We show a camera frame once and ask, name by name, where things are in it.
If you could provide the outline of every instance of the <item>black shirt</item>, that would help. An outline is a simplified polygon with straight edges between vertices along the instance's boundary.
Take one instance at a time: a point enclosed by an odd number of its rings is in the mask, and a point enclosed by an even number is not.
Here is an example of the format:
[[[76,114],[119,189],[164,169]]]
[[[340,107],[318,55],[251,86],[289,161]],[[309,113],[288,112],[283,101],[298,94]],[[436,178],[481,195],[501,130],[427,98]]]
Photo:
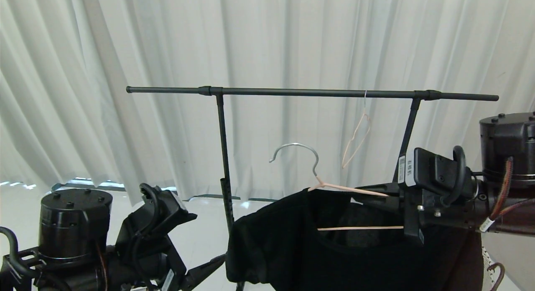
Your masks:
[[[402,218],[351,203],[350,192],[306,189],[238,219],[229,236],[229,281],[276,291],[480,291],[479,234],[431,226],[424,247],[403,230],[318,227],[401,225]]]

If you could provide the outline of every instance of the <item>floor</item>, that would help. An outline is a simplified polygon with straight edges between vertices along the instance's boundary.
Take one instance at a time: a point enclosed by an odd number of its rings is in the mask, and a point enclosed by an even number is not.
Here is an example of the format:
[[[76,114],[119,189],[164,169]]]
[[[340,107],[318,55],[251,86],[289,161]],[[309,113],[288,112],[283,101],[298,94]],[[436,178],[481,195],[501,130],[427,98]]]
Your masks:
[[[124,217],[135,209],[131,207],[126,193],[112,191],[113,206],[107,243],[114,244]],[[27,189],[22,184],[0,186],[0,225],[17,234],[19,248],[34,247],[38,244],[38,221],[42,192]],[[252,213],[267,205],[267,202],[234,202],[236,218]],[[221,255],[227,247],[227,228],[221,199],[192,198],[185,202],[189,212],[198,218],[178,226],[170,237],[187,267],[192,268]],[[6,239],[0,237],[0,253],[8,253]],[[196,291],[235,291],[236,285],[227,281],[224,266],[208,277]],[[247,284],[247,291],[272,291],[270,285]],[[499,291],[519,291],[509,278],[505,278]]]

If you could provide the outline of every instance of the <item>black clothes rack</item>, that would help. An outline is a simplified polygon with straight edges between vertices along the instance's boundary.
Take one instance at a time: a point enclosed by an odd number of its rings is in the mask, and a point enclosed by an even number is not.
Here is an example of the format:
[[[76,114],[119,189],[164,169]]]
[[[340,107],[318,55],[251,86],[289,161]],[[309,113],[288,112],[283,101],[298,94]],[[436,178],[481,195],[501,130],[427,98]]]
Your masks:
[[[229,174],[229,152],[227,148],[227,137],[225,129],[225,112],[223,106],[223,95],[277,95],[277,96],[297,96],[297,97],[345,97],[345,98],[395,98],[412,99],[409,118],[405,126],[403,141],[399,156],[407,153],[410,136],[413,132],[416,114],[420,108],[420,102],[450,99],[450,100],[473,100],[473,101],[498,101],[499,96],[490,94],[472,93],[447,93],[436,90],[416,90],[416,91],[377,91],[377,90],[344,90],[344,89],[264,89],[264,88],[223,88],[223,87],[126,87],[128,93],[195,93],[202,95],[215,95],[217,111],[219,117],[219,134],[221,137],[221,150],[223,157],[224,177],[220,180],[223,202],[225,206],[225,216],[227,228],[230,229],[234,223],[232,210],[231,181]],[[397,181],[398,165],[394,171],[393,182]],[[243,290],[243,283],[237,284],[237,291]]]

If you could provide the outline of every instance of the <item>metal hanger hook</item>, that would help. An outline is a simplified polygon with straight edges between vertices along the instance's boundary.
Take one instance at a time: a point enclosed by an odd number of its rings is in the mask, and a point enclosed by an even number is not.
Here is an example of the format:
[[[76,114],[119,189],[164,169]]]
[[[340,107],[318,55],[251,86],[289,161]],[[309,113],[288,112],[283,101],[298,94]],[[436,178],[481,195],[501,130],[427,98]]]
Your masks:
[[[312,173],[314,173],[314,176],[318,176],[316,174],[316,166],[318,165],[319,163],[319,155],[318,155],[318,152],[316,152],[316,150],[314,150],[314,148],[312,148],[311,146],[307,146],[307,145],[304,145],[304,144],[301,144],[301,143],[290,143],[290,144],[284,144],[282,146],[280,146],[279,148],[277,148],[275,150],[275,153],[273,153],[273,158],[270,159],[270,163],[272,163],[275,158],[277,157],[277,153],[279,152],[279,150],[281,150],[282,148],[285,148],[285,147],[289,147],[289,146],[300,146],[300,147],[303,147],[303,148],[307,148],[308,150],[311,150],[312,153],[314,153],[314,155],[316,156],[316,162],[314,163],[314,166],[312,167]]]

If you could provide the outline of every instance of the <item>white curtain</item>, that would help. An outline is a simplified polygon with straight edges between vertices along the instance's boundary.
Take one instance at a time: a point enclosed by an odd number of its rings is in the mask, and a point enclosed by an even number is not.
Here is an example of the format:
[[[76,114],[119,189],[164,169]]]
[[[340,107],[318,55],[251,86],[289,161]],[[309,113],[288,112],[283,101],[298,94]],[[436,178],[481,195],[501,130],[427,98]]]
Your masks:
[[[220,194],[216,102],[125,87],[437,89],[411,147],[479,169],[478,120],[535,109],[535,0],[0,0],[0,180],[73,177]],[[363,99],[225,97],[233,194],[281,198],[323,180],[392,179],[410,100],[367,99],[371,130],[340,164]],[[352,148],[361,141],[364,125]]]

